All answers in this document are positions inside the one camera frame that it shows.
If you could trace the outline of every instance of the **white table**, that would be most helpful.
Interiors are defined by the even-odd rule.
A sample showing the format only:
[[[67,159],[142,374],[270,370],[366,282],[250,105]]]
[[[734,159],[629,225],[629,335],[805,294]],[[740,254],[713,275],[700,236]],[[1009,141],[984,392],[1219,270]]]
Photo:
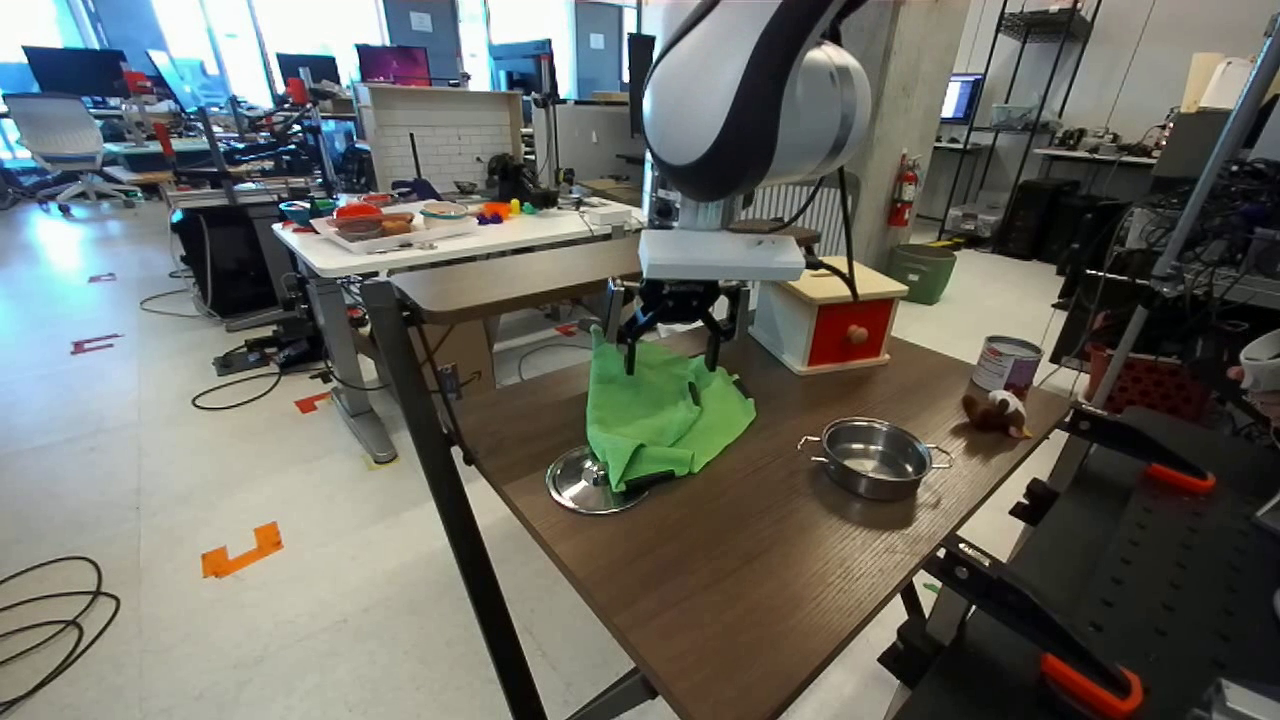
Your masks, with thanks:
[[[437,270],[437,264],[475,264],[509,254],[548,254],[563,244],[613,240],[629,228],[638,228],[638,212],[629,205],[593,202],[585,212],[550,209],[535,215],[514,215],[509,225],[475,225],[475,222],[429,222],[397,240],[397,254],[352,254],[327,222],[310,222],[310,228],[274,225],[274,240],[298,259],[306,275],[310,318],[320,321],[320,335],[327,359],[335,370],[335,398],[343,407],[349,434],[364,446],[376,466],[397,461],[397,446],[385,421],[373,413],[359,388],[364,374],[354,359],[354,331],[349,326],[343,290],[354,290],[366,275]]]

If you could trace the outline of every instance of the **shelf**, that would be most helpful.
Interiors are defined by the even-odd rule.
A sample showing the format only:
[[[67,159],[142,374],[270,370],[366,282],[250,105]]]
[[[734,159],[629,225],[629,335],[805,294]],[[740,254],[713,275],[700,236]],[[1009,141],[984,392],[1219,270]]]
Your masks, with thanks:
[[[1003,38],[1028,38],[1028,40],[1080,40],[1087,38],[1087,17],[1080,10],[1045,10],[1045,11],[1003,11],[999,31]]]

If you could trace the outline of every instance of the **paper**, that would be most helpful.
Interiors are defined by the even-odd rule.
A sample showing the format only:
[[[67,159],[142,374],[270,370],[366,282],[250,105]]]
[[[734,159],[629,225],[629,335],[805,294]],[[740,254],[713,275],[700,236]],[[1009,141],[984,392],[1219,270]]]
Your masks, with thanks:
[[[432,31],[432,11],[407,11],[413,31]]]

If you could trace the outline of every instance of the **table leg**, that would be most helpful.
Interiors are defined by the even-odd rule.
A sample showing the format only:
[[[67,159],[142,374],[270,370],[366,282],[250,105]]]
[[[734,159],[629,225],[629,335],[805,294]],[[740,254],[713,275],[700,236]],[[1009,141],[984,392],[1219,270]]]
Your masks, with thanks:
[[[397,446],[385,430],[385,421],[373,413],[364,388],[364,374],[354,359],[354,331],[349,326],[349,306],[343,306],[343,290],[335,282],[310,275],[306,282],[306,297],[317,310],[317,326],[335,374],[335,402],[343,407],[343,423],[354,436],[354,446],[376,461],[376,466],[392,466],[397,461]]]
[[[397,283],[388,283],[388,282],[364,283],[364,310],[373,321],[379,364],[397,388],[414,461],[424,466],[424,480],[432,488],[450,560],[462,576],[478,638],[483,638],[490,670],[496,670],[496,679],[505,683],[505,697],[509,697],[509,707],[514,720],[539,720],[548,711],[535,697],[505,589],[496,584],[496,573],[490,573],[490,560],[486,560],[486,548],[483,548],[473,501],[468,501],[468,488],[455,478],[446,436],[437,417],[432,388],[424,385],[424,374],[418,374],[414,352],[407,346]]]
[[[638,675],[638,670],[629,670],[629,675],[613,679],[600,697],[593,697],[568,720],[613,720],[647,699],[656,699],[656,687],[647,683],[647,675]]]

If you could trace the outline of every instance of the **brown table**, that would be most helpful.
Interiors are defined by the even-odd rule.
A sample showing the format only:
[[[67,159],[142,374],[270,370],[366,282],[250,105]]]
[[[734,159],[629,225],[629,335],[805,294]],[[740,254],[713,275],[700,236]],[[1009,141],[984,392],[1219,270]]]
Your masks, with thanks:
[[[364,297],[513,718],[539,718],[521,638],[403,341],[403,297],[392,283]],[[974,436],[959,413],[968,364],[917,346],[894,346],[887,370],[806,379],[757,341],[727,348],[725,364],[757,398],[758,421],[707,471],[613,519],[572,517],[544,494],[544,470],[585,442],[585,370],[499,388],[459,417],[478,471],[638,675],[678,718],[715,720],[784,711],[1068,413],[1062,398],[1036,392],[1033,442]],[[834,417],[884,417],[945,446],[955,470],[930,478],[940,507],[884,529],[884,517],[812,471],[795,442]]]

